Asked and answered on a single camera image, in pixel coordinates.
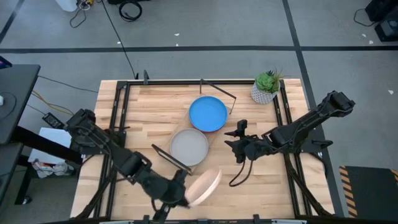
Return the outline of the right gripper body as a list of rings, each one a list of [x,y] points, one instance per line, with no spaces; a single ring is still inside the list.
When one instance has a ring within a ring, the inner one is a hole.
[[[238,164],[243,163],[246,158],[255,161],[267,152],[267,143],[260,140],[257,135],[245,136],[239,140],[241,140],[241,152],[234,152]]]

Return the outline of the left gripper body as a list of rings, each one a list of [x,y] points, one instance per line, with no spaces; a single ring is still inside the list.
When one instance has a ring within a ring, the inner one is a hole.
[[[150,198],[163,203],[177,203],[185,198],[185,186],[174,181],[174,178],[166,179],[153,170],[145,171],[141,175],[141,187]]]

